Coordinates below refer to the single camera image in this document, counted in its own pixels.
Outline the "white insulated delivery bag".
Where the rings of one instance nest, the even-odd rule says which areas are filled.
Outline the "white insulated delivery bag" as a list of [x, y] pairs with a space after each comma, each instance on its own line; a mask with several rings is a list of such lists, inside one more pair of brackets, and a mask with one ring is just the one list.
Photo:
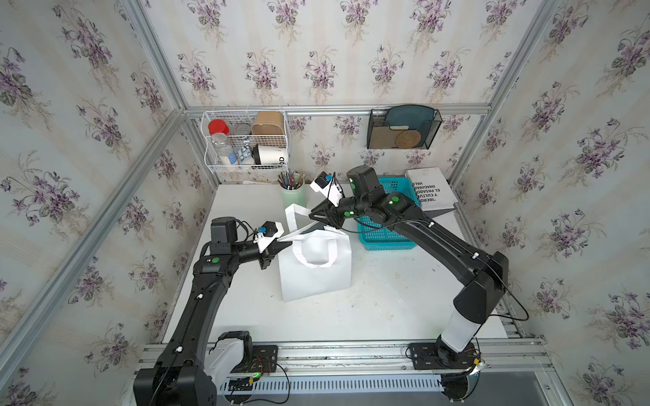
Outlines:
[[283, 300], [291, 302], [318, 294], [348, 289], [352, 279], [352, 249], [347, 233], [313, 222], [298, 227], [297, 218], [310, 211], [296, 204], [285, 208], [289, 233], [282, 242], [290, 247], [279, 255]]

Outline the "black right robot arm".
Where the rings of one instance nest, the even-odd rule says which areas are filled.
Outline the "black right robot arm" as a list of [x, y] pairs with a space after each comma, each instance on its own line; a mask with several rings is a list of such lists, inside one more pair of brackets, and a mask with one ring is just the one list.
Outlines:
[[437, 345], [448, 353], [469, 350], [470, 341], [507, 292], [508, 258], [498, 251], [489, 254], [458, 238], [404, 194], [386, 192], [373, 168], [354, 167], [347, 177], [351, 196], [345, 196], [333, 175], [321, 173], [311, 182], [311, 188], [325, 200], [311, 210], [309, 218], [342, 229], [347, 219], [368, 217], [380, 228], [411, 240], [444, 265], [463, 288], [455, 296], [455, 312]]

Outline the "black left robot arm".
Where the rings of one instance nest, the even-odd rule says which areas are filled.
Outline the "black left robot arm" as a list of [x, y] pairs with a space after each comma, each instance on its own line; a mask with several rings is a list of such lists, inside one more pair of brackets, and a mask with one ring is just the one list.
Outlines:
[[281, 223], [259, 228], [233, 217], [214, 218], [210, 240], [192, 268], [191, 291], [179, 323], [154, 366], [138, 371], [133, 392], [139, 405], [214, 405], [218, 389], [239, 365], [250, 365], [248, 331], [222, 334], [210, 347], [213, 323], [240, 266], [255, 262], [266, 269], [288, 248]]

